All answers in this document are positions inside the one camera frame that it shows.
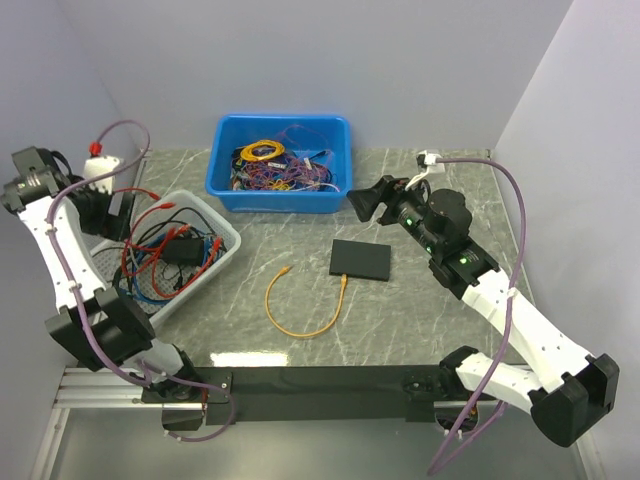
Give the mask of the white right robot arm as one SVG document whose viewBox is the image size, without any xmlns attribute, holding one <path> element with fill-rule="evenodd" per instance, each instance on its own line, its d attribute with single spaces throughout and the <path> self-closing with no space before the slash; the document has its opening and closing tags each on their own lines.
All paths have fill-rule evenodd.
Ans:
<svg viewBox="0 0 640 480">
<path fill-rule="evenodd" d="M 469 235 L 472 214 L 463 194 L 438 189 L 423 195 L 407 178 L 383 176 L 347 198 L 360 221 L 379 205 L 381 225 L 400 225 L 430 256 L 436 280 L 489 322 L 526 366 L 494 363 L 460 348 L 455 365 L 440 374 L 440 387 L 461 399 L 481 387 L 485 394 L 530 414 L 541 433 L 569 447 L 614 407 L 620 368 L 596 356 L 556 328 L 517 288 L 497 261 Z"/>
</svg>

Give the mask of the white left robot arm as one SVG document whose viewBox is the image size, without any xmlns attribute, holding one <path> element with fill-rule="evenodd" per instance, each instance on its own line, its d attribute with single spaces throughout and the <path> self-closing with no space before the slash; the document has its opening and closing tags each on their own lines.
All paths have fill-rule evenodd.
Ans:
<svg viewBox="0 0 640 480">
<path fill-rule="evenodd" d="M 35 146 L 11 156 L 17 176 L 3 187 L 2 206 L 28 229 L 54 287 L 56 313 L 45 325 L 51 338 L 93 372 L 108 369 L 123 380 L 180 402 L 194 399 L 201 377 L 188 355 L 160 341 L 142 308 L 110 286 L 83 239 L 129 235 L 133 197 L 111 214 L 112 179 L 127 164 L 93 154 L 80 176 L 63 173 L 65 158 Z"/>
</svg>

